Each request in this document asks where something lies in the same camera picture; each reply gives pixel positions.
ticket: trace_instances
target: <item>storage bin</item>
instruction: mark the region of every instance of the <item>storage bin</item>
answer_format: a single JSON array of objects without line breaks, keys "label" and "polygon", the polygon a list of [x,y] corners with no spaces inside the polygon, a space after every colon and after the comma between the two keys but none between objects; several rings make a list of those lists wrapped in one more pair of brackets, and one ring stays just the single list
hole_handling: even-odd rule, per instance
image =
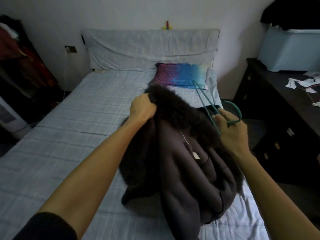
[{"label": "storage bin", "polygon": [[258,60],[269,71],[320,71],[320,30],[268,28]]}]

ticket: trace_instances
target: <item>electrical socket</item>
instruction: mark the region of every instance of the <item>electrical socket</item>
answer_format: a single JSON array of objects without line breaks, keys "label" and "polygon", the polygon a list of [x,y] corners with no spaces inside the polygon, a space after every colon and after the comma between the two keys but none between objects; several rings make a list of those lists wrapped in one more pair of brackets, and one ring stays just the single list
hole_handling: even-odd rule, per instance
[{"label": "electrical socket", "polygon": [[66,48],[66,51],[67,51],[68,53],[78,53],[75,46],[68,46],[68,45],[66,45],[64,48]]}]

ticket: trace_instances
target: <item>colorful toy on headboard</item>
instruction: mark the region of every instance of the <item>colorful toy on headboard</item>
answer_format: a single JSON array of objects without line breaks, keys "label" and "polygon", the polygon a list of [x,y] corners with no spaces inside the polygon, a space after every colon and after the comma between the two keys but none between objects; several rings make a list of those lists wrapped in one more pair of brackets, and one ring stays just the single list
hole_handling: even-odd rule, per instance
[{"label": "colorful toy on headboard", "polygon": [[172,27],[169,26],[169,21],[167,21],[167,25],[162,27],[162,29],[164,29],[164,30],[172,29]]}]

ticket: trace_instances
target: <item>bed sheet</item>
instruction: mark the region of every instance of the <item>bed sheet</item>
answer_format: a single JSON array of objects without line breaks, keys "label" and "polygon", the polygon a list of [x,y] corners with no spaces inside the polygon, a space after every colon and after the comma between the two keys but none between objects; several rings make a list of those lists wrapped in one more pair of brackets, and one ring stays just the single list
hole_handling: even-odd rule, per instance
[{"label": "bed sheet", "polygon": [[[0,159],[0,239],[12,239],[65,177],[118,128],[133,98],[153,76],[134,71],[90,73]],[[191,105],[202,106],[194,89],[174,89]],[[214,96],[220,103],[217,91]],[[117,172],[82,239],[174,239],[159,195],[132,200],[124,207],[125,189]],[[199,239],[268,239],[246,184],[221,219],[201,228]]]}]

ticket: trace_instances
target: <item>hand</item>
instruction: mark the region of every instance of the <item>hand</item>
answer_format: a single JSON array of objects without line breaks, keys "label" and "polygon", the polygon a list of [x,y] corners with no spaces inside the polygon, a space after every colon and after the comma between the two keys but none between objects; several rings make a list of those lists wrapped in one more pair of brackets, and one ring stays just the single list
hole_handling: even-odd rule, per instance
[{"label": "hand", "polygon": [[213,116],[221,132],[221,141],[226,150],[234,156],[250,154],[247,125],[240,121],[229,125],[227,120],[238,120],[234,114],[219,108],[221,114]]},{"label": "hand", "polygon": [[129,119],[138,119],[146,123],[146,121],[154,116],[157,106],[150,102],[148,93],[135,97],[130,106]]}]

